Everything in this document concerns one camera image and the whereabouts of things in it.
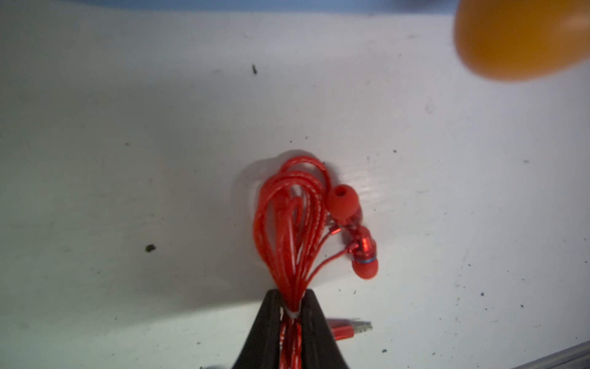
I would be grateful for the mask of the red earphones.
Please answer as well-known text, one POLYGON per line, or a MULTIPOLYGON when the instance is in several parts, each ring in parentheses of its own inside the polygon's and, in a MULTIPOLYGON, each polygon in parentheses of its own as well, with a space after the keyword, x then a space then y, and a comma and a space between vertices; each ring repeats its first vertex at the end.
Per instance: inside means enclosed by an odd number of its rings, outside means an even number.
MULTIPOLYGON (((318 159, 289 158, 259 190, 253 239, 283 299, 279 368, 302 368, 301 301, 316 275, 342 257, 364 280, 379 271, 359 196, 346 184, 334 185, 318 159)), ((327 324, 335 341, 352 338, 363 327, 351 321, 327 324)))

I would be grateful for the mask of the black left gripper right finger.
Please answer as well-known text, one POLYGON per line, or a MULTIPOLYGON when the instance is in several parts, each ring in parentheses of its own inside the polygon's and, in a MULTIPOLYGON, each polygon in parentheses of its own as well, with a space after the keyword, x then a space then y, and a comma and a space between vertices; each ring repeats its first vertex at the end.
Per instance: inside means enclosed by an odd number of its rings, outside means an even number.
POLYGON ((315 293, 308 289, 301 301, 302 369, 348 369, 333 338, 315 293))

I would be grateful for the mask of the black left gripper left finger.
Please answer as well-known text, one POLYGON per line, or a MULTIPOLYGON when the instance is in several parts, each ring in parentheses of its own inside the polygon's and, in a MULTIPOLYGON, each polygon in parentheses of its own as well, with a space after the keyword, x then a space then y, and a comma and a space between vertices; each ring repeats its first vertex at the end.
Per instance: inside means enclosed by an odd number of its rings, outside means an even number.
POLYGON ((233 369, 279 368, 282 307, 281 293, 277 289, 269 290, 233 369))

